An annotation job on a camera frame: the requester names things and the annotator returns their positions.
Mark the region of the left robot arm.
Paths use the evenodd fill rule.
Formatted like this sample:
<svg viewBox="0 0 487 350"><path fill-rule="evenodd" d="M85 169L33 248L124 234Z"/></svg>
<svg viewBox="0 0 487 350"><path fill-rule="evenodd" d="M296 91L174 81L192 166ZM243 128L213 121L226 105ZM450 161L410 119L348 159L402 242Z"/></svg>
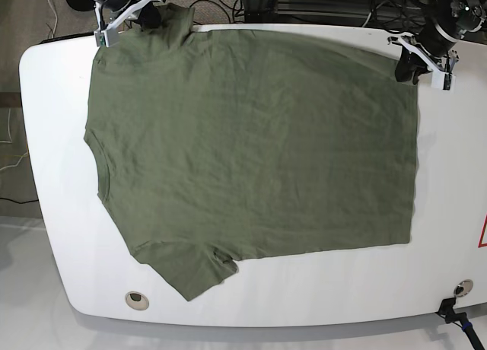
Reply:
<svg viewBox="0 0 487 350"><path fill-rule="evenodd" d="M486 0L430 0L419 3L425 25L416 35L389 37L401 47L395 68L400 83L418 84L421 75L431 75L431 86L449 91L455 81L454 66L459 61L453 47L486 23Z"/></svg>

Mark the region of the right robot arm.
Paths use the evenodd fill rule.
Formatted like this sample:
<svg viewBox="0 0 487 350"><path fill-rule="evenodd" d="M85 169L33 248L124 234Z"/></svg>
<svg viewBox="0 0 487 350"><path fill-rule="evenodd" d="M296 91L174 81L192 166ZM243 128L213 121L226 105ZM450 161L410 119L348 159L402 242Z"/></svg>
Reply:
<svg viewBox="0 0 487 350"><path fill-rule="evenodd" d="M155 4L166 0L90 0L94 3L97 29L94 37L98 47L111 47L119 41L118 28L126 21L142 28L155 29L161 25L161 15Z"/></svg>

